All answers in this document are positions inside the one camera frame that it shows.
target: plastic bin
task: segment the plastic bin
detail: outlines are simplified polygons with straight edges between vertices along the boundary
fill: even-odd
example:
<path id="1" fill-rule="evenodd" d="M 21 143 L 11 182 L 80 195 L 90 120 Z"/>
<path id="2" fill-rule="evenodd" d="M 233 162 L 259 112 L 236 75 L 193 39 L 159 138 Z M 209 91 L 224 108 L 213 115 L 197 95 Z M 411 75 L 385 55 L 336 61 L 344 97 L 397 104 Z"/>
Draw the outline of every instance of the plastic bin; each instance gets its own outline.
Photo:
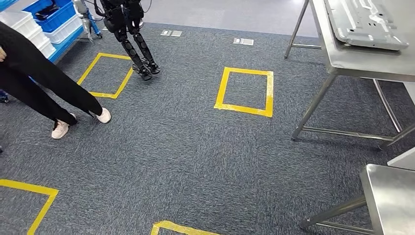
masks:
<path id="1" fill-rule="evenodd" d="M 58 6 L 65 6 L 68 2 L 71 2 L 71 0 L 55 0 L 56 5 Z"/>
<path id="2" fill-rule="evenodd" d="M 45 33 L 45 35 L 52 43 L 59 44 L 81 26 L 82 20 L 77 15 L 74 15 L 55 31 L 52 33 Z"/>
<path id="3" fill-rule="evenodd" d="M 33 33 L 27 37 L 37 48 L 43 45 L 44 41 L 47 40 L 46 35 L 42 31 L 42 27 L 36 25 Z"/>
<path id="4" fill-rule="evenodd" d="M 38 47 L 38 49 L 47 59 L 56 51 L 56 48 L 50 43 L 49 38 L 46 38 L 44 43 Z"/>
<path id="5" fill-rule="evenodd" d="M 35 14 L 36 12 L 38 12 L 39 11 L 38 8 L 32 7 L 33 4 L 25 8 L 23 11 L 28 11 L 28 12 L 31 12 L 32 14 Z M 61 26 L 63 23 L 65 23 L 72 16 L 75 15 L 75 8 L 73 8 L 73 4 L 71 1 L 66 3 L 64 6 L 60 6 L 60 7 L 61 8 L 59 8 L 59 10 L 55 11 L 53 14 L 48 16 L 48 18 L 46 18 L 46 20 L 44 21 L 35 19 L 36 23 L 42 27 L 44 32 L 51 33 L 55 31 L 59 26 Z"/>
<path id="6" fill-rule="evenodd" d="M 0 12 L 0 21 L 21 33 L 25 37 L 33 35 L 38 25 L 28 12 Z"/>

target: white plastic crate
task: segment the white plastic crate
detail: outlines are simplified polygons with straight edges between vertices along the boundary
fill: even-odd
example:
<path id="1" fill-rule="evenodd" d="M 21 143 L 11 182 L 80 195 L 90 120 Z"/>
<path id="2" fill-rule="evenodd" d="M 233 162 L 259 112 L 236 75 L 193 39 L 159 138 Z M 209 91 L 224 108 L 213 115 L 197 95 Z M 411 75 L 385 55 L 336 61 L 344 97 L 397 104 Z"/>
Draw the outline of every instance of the white plastic crate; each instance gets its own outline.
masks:
<path id="1" fill-rule="evenodd" d="M 65 40 L 69 35 L 75 32 L 82 26 L 82 20 L 77 15 L 72 16 L 69 20 L 59 26 L 55 31 L 46 33 L 45 35 L 52 43 L 59 44 Z"/>
<path id="2" fill-rule="evenodd" d="M 33 19 L 30 12 L 0 12 L 0 21 L 21 33 L 25 37 L 29 37 L 33 33 L 33 29 L 39 25 Z"/>
<path id="3" fill-rule="evenodd" d="M 27 37 L 37 48 L 41 47 L 47 40 L 47 37 L 42 31 L 42 27 L 39 25 L 33 30 L 33 33 Z"/>
<path id="4" fill-rule="evenodd" d="M 46 38 L 44 43 L 38 47 L 38 49 L 47 59 L 56 51 L 56 48 L 50 43 L 49 38 Z"/>

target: floor marking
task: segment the floor marking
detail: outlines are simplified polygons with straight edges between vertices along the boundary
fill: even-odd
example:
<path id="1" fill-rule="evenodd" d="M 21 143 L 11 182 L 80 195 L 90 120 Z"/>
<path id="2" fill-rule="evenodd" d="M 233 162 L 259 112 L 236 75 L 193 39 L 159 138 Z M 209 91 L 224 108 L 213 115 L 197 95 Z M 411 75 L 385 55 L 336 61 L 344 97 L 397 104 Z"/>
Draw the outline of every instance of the floor marking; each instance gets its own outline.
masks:
<path id="1" fill-rule="evenodd" d="M 116 59 L 124 59 L 124 60 L 131 60 L 129 56 L 125 55 L 114 55 L 114 54 L 107 54 L 107 53 L 98 53 L 95 59 L 91 62 L 91 64 L 88 66 L 87 70 L 85 70 L 84 74 L 81 76 L 81 78 L 78 80 L 78 85 L 81 85 L 81 83 L 85 80 L 85 78 L 88 76 L 88 74 L 91 72 L 92 68 L 95 66 L 95 64 L 98 62 L 99 58 L 101 57 L 111 57 Z M 127 75 L 125 76 L 124 80 L 122 80 L 121 85 L 117 89 L 117 92 L 115 94 L 110 93 L 100 93 L 100 92 L 89 92 L 95 97 L 103 97 L 103 98 L 112 98 L 117 99 L 121 91 L 124 89 L 125 85 L 127 84 L 128 80 L 130 79 L 131 75 L 133 74 L 133 68 L 131 67 L 128 71 Z"/>
<path id="2" fill-rule="evenodd" d="M 225 97 L 226 85 L 228 84 L 230 72 L 239 72 L 239 73 L 267 76 L 267 95 L 266 95 L 266 101 L 265 101 L 265 110 L 223 103 L 223 99 Z M 238 69 L 238 68 L 229 68 L 229 67 L 224 68 L 222 80 L 219 85 L 218 96 L 216 98 L 216 104 L 214 106 L 215 109 L 226 109 L 226 110 L 239 111 L 239 112 L 244 112 L 244 113 L 249 113 L 249 114 L 263 115 L 266 117 L 272 117 L 273 103 L 274 103 L 274 72 L 261 71 L 261 70 L 247 70 L 247 69 Z"/>
<path id="3" fill-rule="evenodd" d="M 160 228 L 172 230 L 174 232 L 178 232 L 181 234 L 187 234 L 187 235 L 219 235 L 219 234 L 215 234 L 211 232 L 206 232 L 206 231 L 178 225 L 167 220 L 154 223 L 153 228 L 151 229 L 150 235 L 158 235 Z"/>
<path id="4" fill-rule="evenodd" d="M 30 226 L 27 234 L 31 235 L 34 234 L 36 229 L 38 228 L 40 222 L 42 221 L 43 217 L 45 216 L 47 210 L 49 210 L 50 205 L 52 205 L 53 200 L 55 200 L 56 195 L 58 194 L 59 190 L 54 188 L 47 188 L 44 186 L 39 185 L 32 185 L 27 183 L 22 183 L 13 180 L 0 180 L 0 186 L 9 187 L 9 188 L 16 188 L 20 190 L 41 193 L 49 195 L 46 203 L 43 205 L 42 209 L 40 210 L 38 216 L 36 217 L 35 221 L 33 221 L 32 225 Z"/>

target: hand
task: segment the hand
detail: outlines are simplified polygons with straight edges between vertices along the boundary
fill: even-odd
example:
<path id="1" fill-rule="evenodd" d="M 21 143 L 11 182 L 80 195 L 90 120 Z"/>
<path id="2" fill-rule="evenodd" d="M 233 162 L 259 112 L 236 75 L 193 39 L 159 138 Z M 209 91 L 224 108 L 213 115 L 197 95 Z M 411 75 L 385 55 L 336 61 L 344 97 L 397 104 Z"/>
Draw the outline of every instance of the hand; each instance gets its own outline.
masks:
<path id="1" fill-rule="evenodd" d="M 0 62 L 3 62 L 6 56 L 6 52 L 4 52 L 3 48 L 0 47 Z"/>

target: table leg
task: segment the table leg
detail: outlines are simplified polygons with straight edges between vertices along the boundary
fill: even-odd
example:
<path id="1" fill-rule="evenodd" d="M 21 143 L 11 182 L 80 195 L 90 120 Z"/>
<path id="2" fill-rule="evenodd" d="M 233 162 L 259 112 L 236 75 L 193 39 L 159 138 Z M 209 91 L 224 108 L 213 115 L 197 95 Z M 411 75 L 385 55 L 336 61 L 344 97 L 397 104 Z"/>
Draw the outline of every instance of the table leg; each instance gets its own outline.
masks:
<path id="1" fill-rule="evenodd" d="M 398 132 L 401 132 L 402 127 L 399 124 L 398 119 L 396 118 L 395 114 L 393 113 L 391 106 L 389 105 L 388 101 L 386 100 L 386 97 L 383 94 L 382 89 L 380 88 L 379 81 L 377 79 L 373 79 L 373 82 L 375 84 L 377 92 L 379 93 L 379 97 L 380 97 L 380 99 L 383 103 L 383 106 L 385 106 L 386 112 L 388 112 L 388 115 L 391 118 L 391 121 L 392 121 L 393 125 L 395 126 L 395 128 Z"/>
<path id="2" fill-rule="evenodd" d="M 415 122 L 409 127 L 407 127 L 405 130 L 403 130 L 402 132 L 394 136 L 392 141 L 383 142 L 381 145 L 379 145 L 379 148 L 382 150 L 385 149 L 386 147 L 396 143 L 398 140 L 402 139 L 403 137 L 405 137 L 407 134 L 411 133 L 414 130 L 415 130 Z"/>
<path id="3" fill-rule="evenodd" d="M 306 122 L 310 119 L 311 115 L 313 114 L 314 110 L 320 104 L 321 100 L 323 99 L 324 95 L 326 94 L 328 88 L 333 84 L 334 80 L 336 79 L 336 74 L 330 74 L 328 79 L 325 80 L 323 83 L 322 88 L 320 89 L 319 93 L 314 97 L 313 101 L 311 102 L 310 106 L 308 107 L 307 111 L 304 114 L 304 117 L 298 124 L 297 128 L 295 129 L 293 135 L 291 136 L 292 140 L 295 140 L 298 135 L 300 134 L 301 130 L 303 129 Z"/>
<path id="4" fill-rule="evenodd" d="M 304 0 L 304 5 L 302 6 L 302 10 L 301 10 L 299 19 L 297 20 L 297 24 L 296 24 L 296 27 L 294 28 L 293 35 L 291 35 L 290 44 L 288 45 L 288 48 L 287 48 L 287 50 L 285 52 L 285 55 L 284 55 L 284 58 L 285 59 L 287 59 L 288 58 L 288 54 L 290 54 L 291 47 L 293 46 L 294 39 L 295 39 L 295 37 L 297 35 L 297 32 L 298 32 L 298 28 L 300 27 L 300 24 L 301 24 L 302 18 L 304 16 L 305 10 L 307 9 L 308 1 L 309 0 Z"/>
<path id="5" fill-rule="evenodd" d="M 302 229 L 311 226 L 311 225 L 321 225 L 321 226 L 325 226 L 325 227 L 330 227 L 330 228 L 334 228 L 334 229 L 341 229 L 341 230 L 346 230 L 346 231 L 351 231 L 351 232 L 356 232 L 356 233 L 361 233 L 361 234 L 368 234 L 368 235 L 372 235 L 373 230 L 369 230 L 369 229 L 362 229 L 362 228 L 358 228 L 358 227 L 354 227 L 354 226 L 350 226 L 350 225 L 344 225 L 344 224 L 338 224 L 338 223 L 333 223 L 333 222 L 329 222 L 327 221 L 330 218 L 336 217 L 338 215 L 344 214 L 346 212 L 349 212 L 351 210 L 354 210 L 356 208 L 362 207 L 366 205 L 366 199 L 365 196 L 360 196 L 357 197 L 355 199 L 352 199 L 348 202 L 345 202 L 343 204 L 340 204 L 334 208 L 331 208 L 327 211 L 323 211 L 313 217 L 310 217 L 304 221 L 302 221 L 300 223 L 300 227 Z"/>

